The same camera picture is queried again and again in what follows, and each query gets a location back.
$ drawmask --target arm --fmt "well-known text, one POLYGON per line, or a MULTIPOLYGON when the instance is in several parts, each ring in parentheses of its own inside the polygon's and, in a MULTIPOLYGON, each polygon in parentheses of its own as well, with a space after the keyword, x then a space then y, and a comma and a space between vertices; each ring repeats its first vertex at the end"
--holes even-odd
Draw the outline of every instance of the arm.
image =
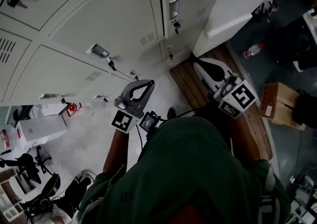
POLYGON ((116 130, 104 165, 103 172, 115 175, 128 162, 129 134, 116 130))

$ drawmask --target gray floor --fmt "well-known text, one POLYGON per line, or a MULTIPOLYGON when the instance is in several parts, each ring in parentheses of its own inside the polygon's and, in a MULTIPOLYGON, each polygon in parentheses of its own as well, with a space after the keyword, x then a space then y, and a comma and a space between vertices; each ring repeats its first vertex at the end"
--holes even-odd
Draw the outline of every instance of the gray floor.
MULTIPOLYGON (((250 59, 243 58, 243 51, 253 44, 264 42, 274 31, 284 27, 308 11, 301 0, 278 0, 281 9, 271 17, 265 17, 261 22, 251 19, 230 41, 229 45, 249 74, 259 97, 262 96, 264 83, 280 81, 290 88, 303 89, 311 93, 317 90, 317 70, 310 68, 298 73, 292 64, 280 66, 268 49, 250 59)), ((301 133, 285 125, 269 122, 276 147, 277 160, 280 168, 280 178, 286 186, 291 175, 302 169, 317 165, 317 140, 314 130, 306 128, 302 133, 299 161, 296 166, 301 133)))

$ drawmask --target wooden floor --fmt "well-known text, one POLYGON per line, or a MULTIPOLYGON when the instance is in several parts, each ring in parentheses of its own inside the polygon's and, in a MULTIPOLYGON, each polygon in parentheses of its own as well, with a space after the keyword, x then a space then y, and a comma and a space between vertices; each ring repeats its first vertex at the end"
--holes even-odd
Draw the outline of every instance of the wooden floor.
MULTIPOLYGON (((238 73, 240 78, 243 79, 225 46, 218 46, 204 54, 203 57, 211 57, 225 62, 233 72, 238 73)), ((192 62, 186 60, 169 72, 193 109, 206 105, 209 101, 209 92, 194 71, 192 62)), ((258 107, 253 103, 246 112, 243 113, 242 116, 248 125, 247 128, 243 129, 249 130, 252 134, 254 141, 259 147, 261 157, 266 160, 271 160, 272 150, 262 118, 258 116, 258 112, 258 107)))

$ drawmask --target red tag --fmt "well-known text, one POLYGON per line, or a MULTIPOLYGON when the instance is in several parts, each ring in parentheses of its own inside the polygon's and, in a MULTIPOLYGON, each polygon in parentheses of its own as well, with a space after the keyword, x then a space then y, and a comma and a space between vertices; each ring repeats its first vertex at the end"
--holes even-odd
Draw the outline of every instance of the red tag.
POLYGON ((249 53, 249 50, 246 50, 245 54, 247 57, 252 57, 252 55, 249 53))
POLYGON ((9 142, 9 137, 8 134, 6 133, 6 130, 2 130, 4 140, 5 140, 5 148, 8 149, 10 148, 10 142, 9 142))

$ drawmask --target key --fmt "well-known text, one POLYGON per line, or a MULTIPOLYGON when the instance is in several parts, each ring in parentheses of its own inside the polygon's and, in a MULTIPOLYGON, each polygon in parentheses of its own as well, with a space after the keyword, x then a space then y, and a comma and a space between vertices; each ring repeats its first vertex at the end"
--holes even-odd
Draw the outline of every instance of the key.
POLYGON ((175 32, 178 34, 178 29, 180 28, 180 24, 178 22, 175 22, 173 26, 175 28, 175 32))
POLYGON ((8 0, 7 4, 13 8, 15 8, 16 6, 20 6, 24 9, 28 8, 25 4, 23 4, 20 0, 8 0))

